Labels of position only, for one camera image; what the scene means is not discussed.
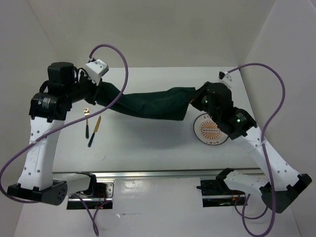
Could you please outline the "white plate orange sunburst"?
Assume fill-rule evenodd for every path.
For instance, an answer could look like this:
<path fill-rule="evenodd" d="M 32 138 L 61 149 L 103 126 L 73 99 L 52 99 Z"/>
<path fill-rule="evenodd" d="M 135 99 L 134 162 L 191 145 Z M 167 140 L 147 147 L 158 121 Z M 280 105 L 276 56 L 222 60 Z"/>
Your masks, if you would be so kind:
<path fill-rule="evenodd" d="M 229 138 L 207 113 L 199 115 L 194 120 L 193 132 L 201 142 L 211 146 L 222 145 Z"/>

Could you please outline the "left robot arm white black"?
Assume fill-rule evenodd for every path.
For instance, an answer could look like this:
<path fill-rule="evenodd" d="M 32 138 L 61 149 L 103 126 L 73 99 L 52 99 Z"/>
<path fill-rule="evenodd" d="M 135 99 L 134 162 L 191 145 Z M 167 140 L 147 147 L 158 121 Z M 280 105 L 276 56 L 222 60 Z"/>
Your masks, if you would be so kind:
<path fill-rule="evenodd" d="M 31 134 L 23 171 L 16 184 L 7 188 L 7 195 L 24 203 L 42 202 L 60 205 L 70 194 L 71 182 L 82 182 L 80 191 L 86 197 L 96 195 L 97 183 L 92 175 L 76 174 L 65 181 L 53 179 L 53 161 L 60 130 L 73 103 L 95 98 L 97 86 L 108 71 L 100 61 L 89 62 L 83 69 L 69 62 L 55 62 L 47 68 L 45 81 L 31 99 L 29 115 Z"/>

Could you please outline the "dark green cloth placemat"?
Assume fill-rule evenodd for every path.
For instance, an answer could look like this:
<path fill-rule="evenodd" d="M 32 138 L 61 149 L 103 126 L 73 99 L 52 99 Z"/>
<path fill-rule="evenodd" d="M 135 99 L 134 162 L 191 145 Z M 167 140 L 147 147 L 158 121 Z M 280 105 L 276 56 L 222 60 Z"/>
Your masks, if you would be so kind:
<path fill-rule="evenodd" d="M 182 121 L 194 87 L 174 87 L 166 91 L 123 94 L 110 109 L 132 117 Z"/>

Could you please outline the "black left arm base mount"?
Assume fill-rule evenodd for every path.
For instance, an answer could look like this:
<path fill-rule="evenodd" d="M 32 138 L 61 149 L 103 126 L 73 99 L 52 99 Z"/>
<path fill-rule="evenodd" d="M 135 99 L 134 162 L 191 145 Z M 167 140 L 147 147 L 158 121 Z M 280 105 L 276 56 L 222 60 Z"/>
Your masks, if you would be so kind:
<path fill-rule="evenodd" d="M 93 192 L 79 191 L 76 194 L 83 200 L 89 210 L 112 209 L 114 196 L 114 180 L 98 180 Z M 76 195 L 68 197 L 67 210 L 84 210 L 85 207 Z"/>

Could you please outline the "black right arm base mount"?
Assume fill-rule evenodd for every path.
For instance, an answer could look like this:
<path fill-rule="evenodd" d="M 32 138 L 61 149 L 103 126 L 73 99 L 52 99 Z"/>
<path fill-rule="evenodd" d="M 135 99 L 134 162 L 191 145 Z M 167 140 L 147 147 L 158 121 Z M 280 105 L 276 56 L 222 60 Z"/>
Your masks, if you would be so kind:
<path fill-rule="evenodd" d="M 204 208 L 234 206 L 237 200 L 237 205 L 243 205 L 246 198 L 244 192 L 221 188 L 215 179 L 200 180 L 196 188 L 201 191 Z"/>

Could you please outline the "gold knife green handle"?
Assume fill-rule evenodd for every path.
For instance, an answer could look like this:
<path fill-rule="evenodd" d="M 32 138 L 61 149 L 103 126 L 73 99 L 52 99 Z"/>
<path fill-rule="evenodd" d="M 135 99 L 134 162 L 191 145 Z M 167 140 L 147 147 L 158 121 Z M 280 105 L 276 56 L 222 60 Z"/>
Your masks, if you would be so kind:
<path fill-rule="evenodd" d="M 102 117 L 99 116 L 99 118 L 98 118 L 98 120 L 97 120 L 97 122 L 96 122 L 95 128 L 94 128 L 94 131 L 93 131 L 93 133 L 92 133 L 92 135 L 91 135 L 91 138 L 90 138 L 90 140 L 89 140 L 89 142 L 88 142 L 88 145 L 87 145 L 89 148 L 92 146 L 92 143 L 93 143 L 95 134 L 97 133 L 97 131 L 98 131 L 98 129 L 99 129 L 99 126 L 100 126 L 100 123 L 101 123 L 101 119 L 102 119 Z"/>

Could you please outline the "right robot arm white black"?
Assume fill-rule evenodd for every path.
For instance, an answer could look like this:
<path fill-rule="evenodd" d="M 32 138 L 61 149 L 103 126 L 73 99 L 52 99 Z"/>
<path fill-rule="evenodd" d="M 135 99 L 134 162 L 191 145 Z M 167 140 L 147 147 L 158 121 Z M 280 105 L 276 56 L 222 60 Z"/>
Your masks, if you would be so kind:
<path fill-rule="evenodd" d="M 219 129 L 239 144 L 258 164 L 264 177 L 255 178 L 226 168 L 216 176 L 216 190 L 229 190 L 258 196 L 276 213 L 282 213 L 312 182 L 308 174 L 292 168 L 263 136 L 253 117 L 234 106 L 231 90 L 222 83 L 206 82 L 190 104 L 206 112 Z"/>

